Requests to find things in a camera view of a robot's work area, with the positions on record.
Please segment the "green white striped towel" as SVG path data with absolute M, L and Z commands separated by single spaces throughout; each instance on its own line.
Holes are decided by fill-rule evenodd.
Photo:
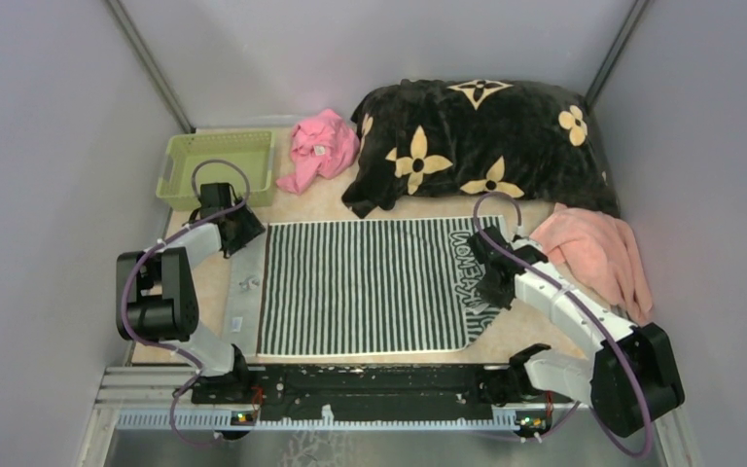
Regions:
M 222 337 L 261 357 L 452 352 L 496 319 L 467 217 L 276 223 L 230 260 Z

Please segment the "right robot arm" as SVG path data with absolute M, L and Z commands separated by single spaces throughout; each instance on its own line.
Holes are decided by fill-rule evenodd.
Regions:
M 500 383 L 507 397 L 566 396 L 591 407 L 610 433 L 623 438 L 683 405 L 685 389 L 660 326 L 637 325 L 595 302 L 529 238 L 508 241 L 488 227 L 467 244 L 483 268 L 476 286 L 482 299 L 497 307 L 520 302 L 535 308 L 584 354 L 530 345 L 509 360 Z

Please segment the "black blanket with beige flowers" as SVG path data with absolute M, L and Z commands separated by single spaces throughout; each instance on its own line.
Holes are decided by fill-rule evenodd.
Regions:
M 358 217 L 404 196 L 496 192 L 611 216 L 619 201 L 587 98 L 533 81 L 403 80 L 370 91 L 352 122 L 358 171 L 342 203 Z

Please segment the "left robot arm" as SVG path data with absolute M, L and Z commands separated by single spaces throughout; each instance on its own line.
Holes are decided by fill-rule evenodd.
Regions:
M 227 256 L 265 231 L 243 200 L 232 207 L 207 207 L 202 218 L 145 250 L 119 255 L 117 326 L 120 336 L 159 348 L 193 368 L 186 390 L 216 392 L 231 403 L 245 400 L 253 378 L 240 348 L 201 322 L 193 278 L 195 267 L 219 253 Z

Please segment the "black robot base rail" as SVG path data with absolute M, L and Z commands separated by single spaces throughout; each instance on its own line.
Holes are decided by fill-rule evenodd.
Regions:
M 192 387 L 197 405 L 242 404 L 260 429 L 474 430 L 543 435 L 551 394 L 526 395 L 507 364 L 266 364 Z

